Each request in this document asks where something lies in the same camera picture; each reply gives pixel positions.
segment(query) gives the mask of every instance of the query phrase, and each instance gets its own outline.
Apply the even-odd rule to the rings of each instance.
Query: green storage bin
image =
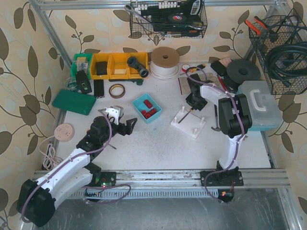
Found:
[[[79,57],[86,57],[86,60],[88,60],[87,77],[88,79],[91,79],[90,66],[92,62],[92,56],[93,54],[75,54],[75,56],[73,56],[73,62],[71,65],[71,76],[74,80],[76,79],[76,74],[77,74],[76,60]]]

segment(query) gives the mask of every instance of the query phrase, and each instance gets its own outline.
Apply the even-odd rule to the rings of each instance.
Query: white cable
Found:
[[[154,76],[155,78],[159,80],[167,81],[167,80],[171,80],[177,77],[178,74],[180,73],[180,68],[179,68],[179,64],[175,65],[172,68],[163,68],[163,67],[157,66],[152,61],[150,64],[150,73],[152,76]]]
[[[45,154],[44,152],[42,152],[42,150],[40,150],[40,146],[43,144],[43,142],[45,142],[46,140],[49,140],[53,137],[54,136],[50,136],[50,137],[46,138],[38,146],[38,150],[40,151],[40,153],[43,154],[46,157],[44,162],[43,162],[43,166],[47,170],[52,170],[54,167],[56,167],[58,164],[60,164],[63,161],[63,159],[61,157],[56,156],[56,151],[55,151],[54,147],[50,147],[48,149],[48,154]]]

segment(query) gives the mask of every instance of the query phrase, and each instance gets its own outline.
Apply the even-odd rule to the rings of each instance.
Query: blue bin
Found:
[[[145,100],[148,100],[152,105],[153,107],[151,109],[149,109],[145,104],[144,104],[144,101]],[[149,96],[148,93],[142,95],[141,97],[139,97],[138,99],[134,100],[132,102],[136,112],[140,115],[140,117],[145,121],[145,123],[149,124],[151,122],[153,122],[155,119],[157,119],[160,115],[161,115],[161,112],[162,112],[162,108],[151,98],[151,96]],[[150,110],[152,110],[153,108],[155,108],[157,110],[157,112],[152,115],[150,118],[146,119],[141,111],[142,110],[145,110],[146,112],[149,112]]]

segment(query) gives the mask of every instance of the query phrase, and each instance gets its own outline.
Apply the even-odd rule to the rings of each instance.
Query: table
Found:
[[[137,117],[138,121],[130,136],[116,134],[110,144],[117,148],[106,147],[93,161],[103,170],[181,170],[181,169],[212,169],[221,154],[227,151],[227,136],[211,129],[215,127],[214,106],[211,102],[202,111],[193,111],[198,117],[205,117],[206,124],[197,139],[194,139],[170,123],[182,106],[186,106],[187,95],[180,94],[177,79],[160,81],[150,76],[142,86],[132,82],[122,82],[126,94],[121,99],[113,99],[108,93],[114,82],[105,80],[105,98],[97,99],[90,114],[84,116],[67,112],[65,123],[75,129],[74,137],[68,142],[60,142],[57,156],[66,158],[75,149],[78,142],[85,136],[94,118],[100,116],[98,109],[119,105],[124,108],[124,116],[120,120]],[[132,101],[149,93],[162,107],[159,118],[146,124],[138,116]],[[238,154],[239,168],[271,168],[267,151],[260,132],[248,132]]]

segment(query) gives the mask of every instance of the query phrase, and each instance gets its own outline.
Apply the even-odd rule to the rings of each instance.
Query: orange handle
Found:
[[[261,25],[264,29],[268,29],[268,25],[267,25],[263,20],[261,20],[258,16],[255,16],[255,17],[254,17],[254,20],[255,20],[259,25]]]
[[[250,28],[250,29],[252,29],[253,31],[255,31],[256,32],[256,34],[258,35],[258,36],[260,36],[261,35],[261,32],[260,32],[260,30],[259,29],[257,29],[252,23],[250,23],[250,21],[249,20],[245,20],[245,24]]]

